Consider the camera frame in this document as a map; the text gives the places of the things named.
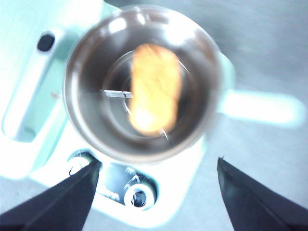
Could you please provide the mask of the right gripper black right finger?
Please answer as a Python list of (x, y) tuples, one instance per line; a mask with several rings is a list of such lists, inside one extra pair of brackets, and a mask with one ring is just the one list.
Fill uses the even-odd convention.
[(308, 210), (272, 191), (223, 158), (217, 162), (221, 196), (236, 231), (306, 231)]

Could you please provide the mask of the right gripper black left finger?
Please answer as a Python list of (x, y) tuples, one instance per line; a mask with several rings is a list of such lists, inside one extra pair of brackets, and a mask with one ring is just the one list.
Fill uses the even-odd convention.
[(4, 212), (2, 231), (80, 231), (95, 196), (101, 163), (92, 161), (41, 194)]

